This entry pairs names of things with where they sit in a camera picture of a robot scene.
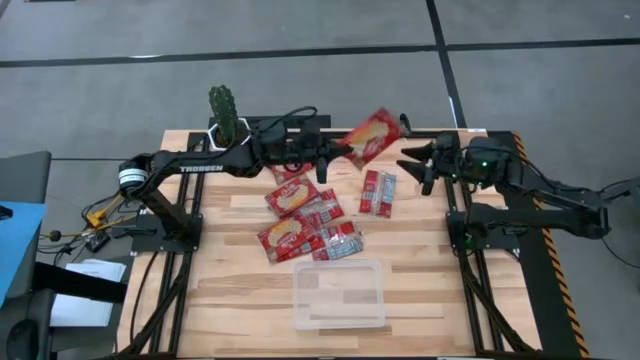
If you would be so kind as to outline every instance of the transparent plastic box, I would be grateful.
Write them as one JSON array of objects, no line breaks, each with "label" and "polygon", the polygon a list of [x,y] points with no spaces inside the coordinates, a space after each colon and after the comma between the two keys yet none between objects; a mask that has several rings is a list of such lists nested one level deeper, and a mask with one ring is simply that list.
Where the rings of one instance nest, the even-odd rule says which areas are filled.
[{"label": "transparent plastic box", "polygon": [[385,324],[382,269],[376,260],[305,261],[293,272],[298,330],[377,328]]}]

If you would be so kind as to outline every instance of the white plant pot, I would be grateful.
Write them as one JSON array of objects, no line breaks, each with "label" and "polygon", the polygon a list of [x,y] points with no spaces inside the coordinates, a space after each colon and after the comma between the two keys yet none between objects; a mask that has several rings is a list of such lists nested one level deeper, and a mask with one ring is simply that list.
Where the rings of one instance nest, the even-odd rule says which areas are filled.
[{"label": "white plant pot", "polygon": [[[247,127],[247,137],[244,138],[242,140],[242,142],[240,142],[240,145],[244,145],[247,143],[247,141],[249,141],[249,138],[251,138],[251,128],[249,128],[249,123],[247,122],[247,119],[245,118],[238,118],[238,120],[244,124],[244,126]],[[213,151],[224,151],[227,150],[227,148],[223,148],[223,147],[219,147],[216,142],[215,142],[215,132],[216,132],[216,128],[218,127],[218,124],[215,124],[211,127],[211,129],[209,129],[209,131],[207,131],[207,134],[209,135],[209,142],[211,143],[211,150]]]}]

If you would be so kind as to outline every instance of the white paper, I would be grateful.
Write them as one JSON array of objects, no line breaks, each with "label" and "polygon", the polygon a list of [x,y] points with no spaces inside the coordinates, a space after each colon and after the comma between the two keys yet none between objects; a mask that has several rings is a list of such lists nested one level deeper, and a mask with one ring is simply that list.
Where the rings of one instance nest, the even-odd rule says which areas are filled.
[{"label": "white paper", "polygon": [[[88,259],[80,264],[67,264],[67,270],[99,277],[105,280],[120,281],[126,266],[119,263]],[[100,327],[109,324],[112,303],[95,301],[76,296],[56,295],[51,310],[53,327]]]}]

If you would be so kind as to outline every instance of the wooden table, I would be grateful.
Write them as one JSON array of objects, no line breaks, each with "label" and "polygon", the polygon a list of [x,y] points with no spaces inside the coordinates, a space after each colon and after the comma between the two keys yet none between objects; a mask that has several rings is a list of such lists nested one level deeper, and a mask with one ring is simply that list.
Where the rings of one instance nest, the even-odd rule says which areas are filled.
[{"label": "wooden table", "polygon": [[[162,149],[184,150],[188,133],[166,131]],[[485,134],[460,132],[463,145],[479,135]],[[208,174],[201,208],[204,233],[193,258],[178,355],[473,354],[458,261],[449,246],[445,226],[448,206],[444,183],[439,180],[431,196],[420,196],[416,181],[395,164],[404,158],[401,148],[421,146],[427,141],[401,139],[368,166],[397,175],[391,219],[358,214],[364,172],[345,159],[332,162],[328,183],[318,185],[321,190],[333,188],[345,209],[346,217],[336,222],[353,220],[364,232],[365,250],[350,258],[376,259],[382,264],[387,322],[379,329],[296,331],[291,305],[292,270],[297,261],[309,260],[309,256],[269,265],[256,240],[256,233],[276,221],[263,198],[276,187],[273,176],[266,170],[254,179]],[[313,172],[309,177],[315,182]],[[179,177],[171,177],[161,190],[175,200],[178,184]],[[458,204],[463,204],[458,195]],[[474,194],[474,200],[504,204],[502,195],[491,188]],[[522,338],[539,348],[520,264],[502,250],[485,254],[496,305]],[[132,308],[150,257],[138,255],[133,265],[118,328],[121,349],[129,343]],[[135,319],[136,333],[156,307],[164,257],[158,255],[143,288]],[[165,318],[161,350],[167,348],[172,311]],[[485,347],[491,349],[482,306],[479,313],[484,320]]]}]

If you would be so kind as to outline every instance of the red snack bag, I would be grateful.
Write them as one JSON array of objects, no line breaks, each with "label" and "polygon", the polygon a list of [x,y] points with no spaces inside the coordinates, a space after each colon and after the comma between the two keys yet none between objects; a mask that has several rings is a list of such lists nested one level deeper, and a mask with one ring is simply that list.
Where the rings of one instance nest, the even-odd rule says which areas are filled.
[{"label": "red snack bag", "polygon": [[316,199],[297,210],[298,213],[307,217],[313,226],[319,227],[333,219],[344,216],[344,210],[340,207],[333,189],[321,192]]},{"label": "red snack bag", "polygon": [[316,229],[307,218],[294,214],[258,234],[269,261],[276,260],[291,250],[316,237]]},{"label": "red snack bag", "polygon": [[407,129],[391,113],[380,108],[353,129],[340,144],[348,144],[353,152],[345,157],[360,170],[394,141],[407,133]]},{"label": "red snack bag", "polygon": [[390,218],[395,187],[395,175],[367,170],[360,198],[360,212]]},{"label": "red snack bag", "polygon": [[276,259],[275,262],[283,262],[289,259],[293,259],[298,256],[307,254],[313,250],[322,249],[323,247],[324,247],[324,241],[322,241],[320,237],[315,236],[310,241],[280,256],[278,259]]},{"label": "red snack bag", "polygon": [[318,190],[309,178],[302,175],[277,188],[265,196],[269,208],[282,218],[318,195]]},{"label": "red snack bag", "polygon": [[311,254],[315,261],[340,259],[363,249],[362,233],[351,221],[322,229],[319,235],[325,247]]},{"label": "red snack bag", "polygon": [[302,167],[300,168],[300,170],[295,171],[295,172],[291,172],[287,169],[284,168],[284,166],[282,165],[276,165],[276,166],[271,166],[269,167],[269,170],[271,170],[271,172],[273,173],[273,177],[276,178],[276,184],[280,185],[283,182],[292,179],[298,175],[304,174],[307,171],[313,169],[313,165],[311,164],[304,164],[302,165]]}]

